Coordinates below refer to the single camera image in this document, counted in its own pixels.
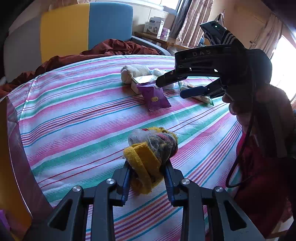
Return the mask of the person right hand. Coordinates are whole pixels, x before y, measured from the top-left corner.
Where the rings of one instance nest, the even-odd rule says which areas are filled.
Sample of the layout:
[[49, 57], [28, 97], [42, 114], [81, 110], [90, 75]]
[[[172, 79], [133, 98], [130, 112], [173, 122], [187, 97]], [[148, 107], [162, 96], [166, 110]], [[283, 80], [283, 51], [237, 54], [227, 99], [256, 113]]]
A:
[[251, 108], [254, 107], [255, 109], [254, 121], [257, 122], [259, 116], [268, 114], [268, 105], [271, 105], [272, 113], [276, 114], [280, 119], [281, 131], [284, 137], [287, 137], [295, 127], [292, 106], [286, 93], [270, 84], [257, 91], [254, 105], [249, 102], [233, 101], [227, 94], [224, 94], [222, 100], [229, 103], [229, 111], [237, 117], [244, 133], [247, 132], [249, 126]]

